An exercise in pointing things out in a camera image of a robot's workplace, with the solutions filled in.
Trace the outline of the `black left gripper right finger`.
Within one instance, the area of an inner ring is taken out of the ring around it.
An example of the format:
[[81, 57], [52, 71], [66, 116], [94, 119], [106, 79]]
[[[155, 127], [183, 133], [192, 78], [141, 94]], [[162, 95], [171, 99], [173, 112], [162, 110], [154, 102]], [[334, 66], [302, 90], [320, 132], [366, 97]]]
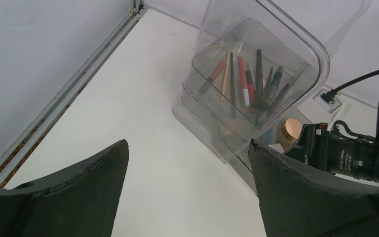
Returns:
[[343, 179], [250, 142], [269, 237], [379, 237], [379, 187]]

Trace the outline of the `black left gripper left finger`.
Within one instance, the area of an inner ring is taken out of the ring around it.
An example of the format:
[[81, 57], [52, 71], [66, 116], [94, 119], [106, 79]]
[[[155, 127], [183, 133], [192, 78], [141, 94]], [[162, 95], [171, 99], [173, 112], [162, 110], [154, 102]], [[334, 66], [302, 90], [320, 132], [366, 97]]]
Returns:
[[129, 162], [119, 140], [80, 162], [0, 189], [0, 237], [109, 237]]

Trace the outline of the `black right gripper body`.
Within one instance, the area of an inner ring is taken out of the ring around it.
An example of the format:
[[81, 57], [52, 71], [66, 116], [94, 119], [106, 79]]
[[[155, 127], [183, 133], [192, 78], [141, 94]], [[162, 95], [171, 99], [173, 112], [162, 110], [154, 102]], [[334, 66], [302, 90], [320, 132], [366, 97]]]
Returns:
[[286, 156], [332, 174], [379, 183], [379, 104], [376, 135], [352, 132], [343, 120], [303, 125]]

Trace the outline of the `cream jar gold lid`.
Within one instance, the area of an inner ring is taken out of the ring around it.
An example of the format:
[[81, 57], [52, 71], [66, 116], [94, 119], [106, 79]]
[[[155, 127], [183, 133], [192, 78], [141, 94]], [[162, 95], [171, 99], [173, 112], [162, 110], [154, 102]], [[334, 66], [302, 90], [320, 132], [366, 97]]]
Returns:
[[294, 118], [289, 118], [278, 127], [277, 141], [286, 151], [298, 140], [303, 124]]

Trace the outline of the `thin black liner brush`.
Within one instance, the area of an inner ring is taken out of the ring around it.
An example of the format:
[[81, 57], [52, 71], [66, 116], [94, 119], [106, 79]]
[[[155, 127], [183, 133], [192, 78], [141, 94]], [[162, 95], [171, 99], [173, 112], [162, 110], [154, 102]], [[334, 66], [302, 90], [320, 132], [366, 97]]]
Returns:
[[235, 94], [235, 75], [234, 75], [234, 57], [233, 53], [230, 53], [230, 93], [231, 93], [231, 117], [237, 118], [236, 111], [236, 94]]

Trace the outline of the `thin black pencil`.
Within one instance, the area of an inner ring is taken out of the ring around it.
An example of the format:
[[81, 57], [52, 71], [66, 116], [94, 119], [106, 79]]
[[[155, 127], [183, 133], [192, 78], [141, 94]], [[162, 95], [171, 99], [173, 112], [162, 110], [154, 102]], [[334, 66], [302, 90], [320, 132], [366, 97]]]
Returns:
[[291, 87], [291, 85], [289, 83], [287, 83], [283, 87], [283, 89], [276, 96], [275, 100], [271, 103], [270, 108], [266, 112], [263, 112], [259, 115], [258, 122], [262, 122], [266, 118], [269, 118], [272, 116], [272, 114], [276, 111], [277, 107], [279, 106], [279, 104], [282, 102], [282, 100], [284, 99], [284, 97], [288, 93], [290, 87]]

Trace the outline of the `red silver lip gloss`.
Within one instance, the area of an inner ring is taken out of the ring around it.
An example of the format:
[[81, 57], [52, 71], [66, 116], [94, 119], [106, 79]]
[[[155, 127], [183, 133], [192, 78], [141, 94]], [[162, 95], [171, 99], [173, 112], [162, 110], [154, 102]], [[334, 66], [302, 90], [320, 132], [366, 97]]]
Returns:
[[249, 90], [248, 90], [248, 83], [245, 73], [245, 66], [242, 56], [237, 57], [238, 62], [238, 68], [239, 68], [239, 77], [242, 85], [242, 93], [243, 93], [243, 99], [244, 99], [244, 106], [250, 107], [250, 99], [249, 99]]

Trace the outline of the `wooden handle brush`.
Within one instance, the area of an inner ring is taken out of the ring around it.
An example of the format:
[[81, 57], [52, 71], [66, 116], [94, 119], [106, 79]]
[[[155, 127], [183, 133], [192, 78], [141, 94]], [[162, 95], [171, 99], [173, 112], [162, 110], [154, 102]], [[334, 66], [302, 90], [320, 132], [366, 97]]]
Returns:
[[227, 56], [226, 56], [226, 66], [225, 66], [225, 73], [224, 73], [224, 79], [223, 79], [223, 85], [222, 85], [222, 95], [220, 100], [224, 101], [226, 88], [227, 88], [227, 79], [228, 79], [228, 72], [229, 72], [229, 65], [230, 65], [230, 53], [231, 49], [227, 49]]

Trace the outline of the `clear acrylic makeup organizer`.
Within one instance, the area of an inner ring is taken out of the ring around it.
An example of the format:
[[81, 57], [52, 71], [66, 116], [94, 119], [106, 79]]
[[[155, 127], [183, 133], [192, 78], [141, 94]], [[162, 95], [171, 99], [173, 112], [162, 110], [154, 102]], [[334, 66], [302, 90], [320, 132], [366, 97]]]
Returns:
[[319, 91], [369, 0], [211, 0], [174, 117], [255, 188], [249, 143], [276, 143], [297, 107]]

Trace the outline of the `grey metallic stick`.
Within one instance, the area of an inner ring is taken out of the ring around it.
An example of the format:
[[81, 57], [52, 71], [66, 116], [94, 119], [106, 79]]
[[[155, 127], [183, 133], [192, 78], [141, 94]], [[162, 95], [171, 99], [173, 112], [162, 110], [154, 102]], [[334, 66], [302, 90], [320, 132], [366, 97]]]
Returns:
[[249, 69], [249, 72], [251, 74], [251, 81], [252, 81], [252, 85], [254, 87], [254, 89], [256, 90], [257, 89], [257, 86], [256, 86], [256, 79], [255, 79], [255, 75], [254, 75], [254, 70], [253, 70], [253, 66], [252, 66], [252, 63], [251, 61], [247, 61], [247, 64], [248, 64], [248, 69]]

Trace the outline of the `red lip gloss tube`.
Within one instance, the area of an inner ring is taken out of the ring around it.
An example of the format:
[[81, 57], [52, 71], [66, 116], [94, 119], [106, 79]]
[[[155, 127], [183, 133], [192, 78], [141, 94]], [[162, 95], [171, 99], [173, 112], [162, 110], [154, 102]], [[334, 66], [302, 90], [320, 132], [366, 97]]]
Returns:
[[207, 78], [207, 80], [203, 83], [201, 88], [198, 90], [200, 94], [205, 94], [209, 87], [213, 84], [214, 80], [217, 78], [217, 76], [221, 73], [221, 71], [224, 69], [226, 65], [225, 60], [222, 60], [217, 67], [214, 69], [214, 71], [210, 74], [210, 76]]

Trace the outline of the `clear liquid bottle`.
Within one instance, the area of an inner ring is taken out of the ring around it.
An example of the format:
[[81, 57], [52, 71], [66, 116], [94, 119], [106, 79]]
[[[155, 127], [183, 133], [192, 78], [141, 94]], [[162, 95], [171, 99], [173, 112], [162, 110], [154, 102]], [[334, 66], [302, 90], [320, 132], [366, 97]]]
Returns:
[[261, 141], [267, 145], [274, 144], [274, 140], [275, 140], [274, 128], [270, 128], [261, 136]]

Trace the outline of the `black powder brush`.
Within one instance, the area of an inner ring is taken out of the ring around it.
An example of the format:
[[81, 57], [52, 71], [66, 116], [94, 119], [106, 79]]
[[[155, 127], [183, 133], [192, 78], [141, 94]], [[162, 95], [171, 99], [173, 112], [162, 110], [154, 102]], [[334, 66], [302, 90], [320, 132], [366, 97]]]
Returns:
[[269, 104], [265, 99], [264, 83], [263, 83], [263, 62], [261, 49], [256, 50], [256, 93], [253, 105], [259, 111], [263, 112], [269, 109]]

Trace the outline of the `black brow comb brush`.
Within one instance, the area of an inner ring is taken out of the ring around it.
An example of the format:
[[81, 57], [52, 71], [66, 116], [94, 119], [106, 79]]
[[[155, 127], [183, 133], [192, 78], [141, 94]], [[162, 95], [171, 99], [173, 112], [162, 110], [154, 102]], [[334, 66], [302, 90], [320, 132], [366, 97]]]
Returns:
[[265, 81], [265, 86], [264, 86], [264, 97], [265, 98], [268, 97], [269, 90], [270, 90], [270, 87], [271, 87], [272, 76], [273, 76], [273, 69], [274, 69], [274, 67], [270, 68], [268, 77], [266, 78], [266, 81]]

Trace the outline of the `dark concealer stick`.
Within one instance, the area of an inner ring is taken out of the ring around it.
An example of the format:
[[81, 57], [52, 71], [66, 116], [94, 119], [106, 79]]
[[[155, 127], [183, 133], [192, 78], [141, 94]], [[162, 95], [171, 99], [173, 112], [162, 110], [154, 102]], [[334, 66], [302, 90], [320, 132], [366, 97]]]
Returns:
[[278, 66], [276, 72], [274, 73], [273, 79], [271, 81], [271, 86], [269, 89], [269, 93], [267, 96], [267, 100], [272, 102], [275, 100], [278, 87], [282, 78], [282, 73], [283, 73], [284, 67], [283, 66]]

